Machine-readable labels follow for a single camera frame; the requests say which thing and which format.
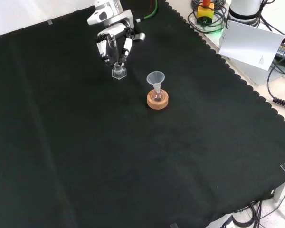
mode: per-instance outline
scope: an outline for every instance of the white paper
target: white paper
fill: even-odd
[[[281,34],[228,21],[221,55],[268,70],[284,38]]]

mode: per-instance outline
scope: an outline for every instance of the round wooden base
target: round wooden base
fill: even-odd
[[[160,101],[160,102],[156,102],[156,101],[153,101],[151,99],[151,94],[153,92],[153,90],[151,90],[148,95],[147,95],[147,103],[148,103],[148,106],[151,108],[151,109],[155,109],[155,110],[161,110],[161,109],[164,109],[165,107],[167,107],[168,105],[168,101],[169,101],[169,96],[167,94],[166,91],[162,90],[163,93],[165,94],[165,98],[163,101]]]

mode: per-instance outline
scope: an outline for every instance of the white surface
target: white surface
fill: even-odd
[[[219,53],[268,70],[284,36],[230,20],[227,25],[228,29]]]
[[[0,35],[57,18],[93,4],[94,0],[0,0]]]

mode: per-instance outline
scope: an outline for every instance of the plastic funnel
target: plastic funnel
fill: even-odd
[[[161,84],[165,80],[165,74],[160,71],[154,71],[147,76],[147,82],[154,87],[154,90],[159,93]]]

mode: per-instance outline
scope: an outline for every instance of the black tablecloth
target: black tablecloth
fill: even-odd
[[[167,3],[120,81],[93,9],[0,37],[0,228],[204,228],[285,181],[283,118]],[[146,104],[155,70],[162,111]]]

